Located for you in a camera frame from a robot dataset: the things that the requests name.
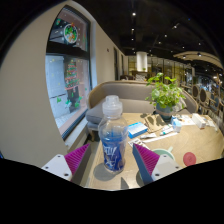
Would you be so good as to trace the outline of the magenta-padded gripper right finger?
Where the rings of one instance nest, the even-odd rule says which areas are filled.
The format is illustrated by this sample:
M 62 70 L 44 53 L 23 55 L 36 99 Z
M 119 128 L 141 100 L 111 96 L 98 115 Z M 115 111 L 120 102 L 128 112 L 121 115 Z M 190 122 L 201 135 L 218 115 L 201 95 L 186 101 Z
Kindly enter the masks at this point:
M 145 185 L 182 169 L 169 155 L 158 155 L 138 144 L 133 144 L 132 153 Z

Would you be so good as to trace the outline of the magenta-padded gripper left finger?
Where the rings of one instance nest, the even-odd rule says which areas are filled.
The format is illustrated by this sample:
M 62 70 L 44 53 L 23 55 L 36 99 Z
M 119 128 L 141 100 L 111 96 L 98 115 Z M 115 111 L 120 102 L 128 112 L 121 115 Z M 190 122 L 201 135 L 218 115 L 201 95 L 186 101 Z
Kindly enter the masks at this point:
M 42 169 L 79 185 L 90 154 L 91 146 L 86 144 L 65 156 L 57 154 Z

